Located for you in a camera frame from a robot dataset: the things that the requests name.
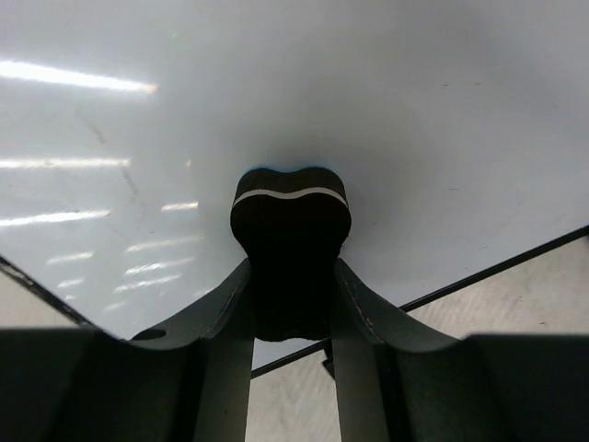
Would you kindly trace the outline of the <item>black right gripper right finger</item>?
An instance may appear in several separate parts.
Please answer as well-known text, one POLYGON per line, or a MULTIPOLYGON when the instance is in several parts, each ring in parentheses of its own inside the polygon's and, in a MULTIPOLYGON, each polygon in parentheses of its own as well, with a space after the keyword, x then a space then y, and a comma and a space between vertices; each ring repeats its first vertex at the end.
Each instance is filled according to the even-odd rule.
POLYGON ((345 441, 584 441, 588 339, 456 339, 388 303, 345 262, 331 319, 345 441))

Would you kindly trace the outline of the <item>white whiteboard black frame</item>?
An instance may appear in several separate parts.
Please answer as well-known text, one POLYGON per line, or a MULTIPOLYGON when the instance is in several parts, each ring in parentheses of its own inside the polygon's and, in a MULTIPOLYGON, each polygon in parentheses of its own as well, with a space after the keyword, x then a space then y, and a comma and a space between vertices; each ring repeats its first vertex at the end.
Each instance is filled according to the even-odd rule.
POLYGON ((320 166, 414 306, 588 227, 584 1, 5 1, 1 279, 120 338, 243 260, 257 167, 320 166))

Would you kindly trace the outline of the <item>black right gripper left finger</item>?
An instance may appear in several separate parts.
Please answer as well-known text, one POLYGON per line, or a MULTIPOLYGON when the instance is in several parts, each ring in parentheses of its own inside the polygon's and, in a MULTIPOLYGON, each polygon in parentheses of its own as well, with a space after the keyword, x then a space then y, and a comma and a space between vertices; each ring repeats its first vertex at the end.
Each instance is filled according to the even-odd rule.
POLYGON ((254 326, 250 266, 119 340, 94 328, 1 332, 5 441, 241 441, 254 326))

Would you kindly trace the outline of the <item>black bone-shaped eraser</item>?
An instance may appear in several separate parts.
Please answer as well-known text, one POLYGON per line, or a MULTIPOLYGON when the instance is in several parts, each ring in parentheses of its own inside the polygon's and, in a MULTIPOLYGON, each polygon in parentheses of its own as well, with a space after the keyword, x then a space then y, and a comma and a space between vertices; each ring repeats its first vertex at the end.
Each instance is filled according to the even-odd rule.
POLYGON ((352 226, 339 176, 252 169, 237 184, 230 226, 251 267, 257 339, 327 338, 334 266, 352 226))

